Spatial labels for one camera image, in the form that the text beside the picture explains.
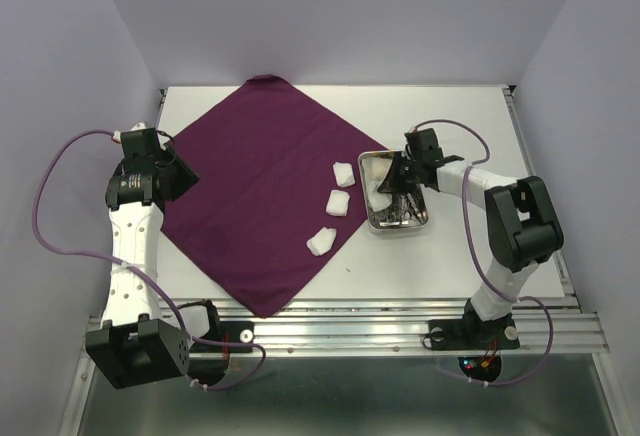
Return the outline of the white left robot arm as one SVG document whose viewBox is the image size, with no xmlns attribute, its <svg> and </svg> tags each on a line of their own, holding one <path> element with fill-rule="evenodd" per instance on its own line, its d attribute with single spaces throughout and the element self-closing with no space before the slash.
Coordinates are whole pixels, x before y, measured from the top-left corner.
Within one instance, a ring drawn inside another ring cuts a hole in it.
<svg viewBox="0 0 640 436">
<path fill-rule="evenodd" d="M 112 233 L 109 295 L 85 347 L 116 389 L 181 377 L 189 367 L 189 339 L 202 350 L 222 340 L 217 320 L 198 316 L 187 333 L 160 308 L 157 260 L 165 207 L 199 181 L 176 150 L 161 143 L 165 135 L 142 124 L 121 133 L 123 158 L 105 194 Z"/>
</svg>

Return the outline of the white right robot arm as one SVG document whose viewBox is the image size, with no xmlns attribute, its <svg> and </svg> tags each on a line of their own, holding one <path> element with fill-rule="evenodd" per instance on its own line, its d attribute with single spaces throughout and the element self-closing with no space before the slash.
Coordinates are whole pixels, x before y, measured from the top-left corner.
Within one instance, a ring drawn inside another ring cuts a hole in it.
<svg viewBox="0 0 640 436">
<path fill-rule="evenodd" d="M 537 176 L 522 179 L 485 171 L 488 143 L 471 128 L 484 156 L 468 161 L 445 155 L 436 132 L 423 123 L 405 134 L 405 149 L 396 153 L 378 192 L 406 194 L 413 186 L 456 196 L 461 201 L 463 225 L 472 263 L 481 285 L 470 298 L 470 316 L 460 322 L 463 340 L 482 346 L 496 334 L 494 321 L 507 316 L 528 278 L 564 245 L 564 233 L 544 181 Z M 474 246 L 469 208 L 483 210 L 492 254 L 484 270 Z"/>
</svg>

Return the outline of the hemostat forceps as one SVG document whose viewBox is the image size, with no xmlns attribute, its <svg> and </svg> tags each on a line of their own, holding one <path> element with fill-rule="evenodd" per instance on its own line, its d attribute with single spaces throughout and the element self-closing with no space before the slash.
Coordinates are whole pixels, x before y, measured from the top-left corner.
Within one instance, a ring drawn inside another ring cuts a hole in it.
<svg viewBox="0 0 640 436">
<path fill-rule="evenodd" d="M 428 213 L 422 199 L 411 194 L 394 195 L 382 221 L 391 226 L 421 226 L 427 223 Z"/>
</svg>

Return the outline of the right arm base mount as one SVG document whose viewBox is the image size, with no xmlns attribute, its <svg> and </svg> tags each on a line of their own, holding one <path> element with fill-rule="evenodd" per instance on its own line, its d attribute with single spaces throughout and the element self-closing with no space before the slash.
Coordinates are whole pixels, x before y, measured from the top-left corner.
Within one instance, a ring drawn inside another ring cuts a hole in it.
<svg viewBox="0 0 640 436">
<path fill-rule="evenodd" d="M 458 319 L 432 319 L 427 322 L 422 346 L 432 351 L 459 351 L 458 365 L 472 381 L 496 383 L 502 371 L 502 350 L 520 348 L 512 314 L 483 321 L 468 300 Z"/>
</svg>

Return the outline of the bag of cotton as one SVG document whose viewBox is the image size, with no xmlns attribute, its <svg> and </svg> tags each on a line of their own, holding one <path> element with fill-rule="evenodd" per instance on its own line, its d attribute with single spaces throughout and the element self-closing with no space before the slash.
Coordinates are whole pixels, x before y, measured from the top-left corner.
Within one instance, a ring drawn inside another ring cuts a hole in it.
<svg viewBox="0 0 640 436">
<path fill-rule="evenodd" d="M 368 186 L 379 186 L 387 177 L 392 159 L 386 157 L 369 157 L 364 161 L 365 179 Z"/>
</svg>

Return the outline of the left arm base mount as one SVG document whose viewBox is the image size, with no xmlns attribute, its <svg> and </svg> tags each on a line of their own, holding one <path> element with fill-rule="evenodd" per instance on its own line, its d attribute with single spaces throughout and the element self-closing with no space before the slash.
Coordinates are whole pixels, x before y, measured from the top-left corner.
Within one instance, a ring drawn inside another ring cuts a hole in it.
<svg viewBox="0 0 640 436">
<path fill-rule="evenodd" d="M 187 377 L 192 387 L 222 391 L 239 386 L 250 371 L 236 368 L 232 357 L 251 354 L 255 325 L 249 319 L 221 320 L 211 300 L 181 304 L 178 310 L 189 334 L 218 345 L 190 340 Z"/>
</svg>

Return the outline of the gauze pad large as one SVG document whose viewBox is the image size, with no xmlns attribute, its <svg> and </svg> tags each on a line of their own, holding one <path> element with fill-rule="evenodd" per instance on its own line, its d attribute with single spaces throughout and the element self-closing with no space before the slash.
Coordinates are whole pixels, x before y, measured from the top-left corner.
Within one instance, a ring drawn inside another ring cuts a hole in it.
<svg viewBox="0 0 640 436">
<path fill-rule="evenodd" d="M 367 201 L 373 212 L 386 210 L 393 202 L 393 196 L 388 193 L 380 193 L 376 187 L 367 191 Z"/>
</svg>

